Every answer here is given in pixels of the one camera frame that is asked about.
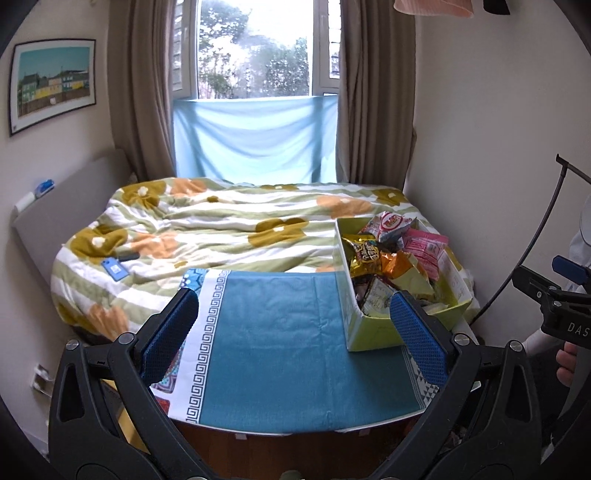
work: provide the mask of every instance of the tree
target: tree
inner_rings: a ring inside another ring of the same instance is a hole
[[[310,69],[305,38],[286,47],[248,32],[249,13],[223,0],[204,0],[199,37],[200,98],[308,95]],[[243,50],[232,58],[228,45]]]

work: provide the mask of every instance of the metal bolt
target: metal bolt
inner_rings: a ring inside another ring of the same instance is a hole
[[[453,341],[458,345],[466,346],[468,343],[470,343],[470,337],[468,337],[468,335],[464,335],[463,333],[458,333],[453,338]]]
[[[117,341],[121,345],[127,345],[128,343],[131,343],[134,341],[134,334],[130,333],[130,332],[122,333],[121,335],[119,335],[119,338],[117,338]]]
[[[70,340],[66,343],[66,350],[76,350],[78,348],[78,340]]]
[[[521,345],[517,340],[512,340],[509,346],[514,352],[521,352],[523,350],[523,345]]]

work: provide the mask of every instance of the wooden floor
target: wooden floor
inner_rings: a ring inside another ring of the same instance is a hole
[[[298,470],[306,480],[364,478],[402,441],[414,421],[355,433],[306,433],[287,437],[249,436],[177,423],[177,428],[220,476],[278,480],[286,470]]]

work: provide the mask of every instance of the sky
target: sky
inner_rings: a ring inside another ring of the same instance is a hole
[[[243,12],[252,10],[248,19],[251,34],[261,34],[289,47],[298,38],[312,35],[313,0],[226,0]]]
[[[38,73],[53,77],[62,70],[88,70],[89,47],[44,48],[26,51],[21,54],[18,78]]]

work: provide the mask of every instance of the picture frame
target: picture frame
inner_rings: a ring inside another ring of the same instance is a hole
[[[96,40],[55,38],[14,46],[9,83],[10,136],[96,104]]]

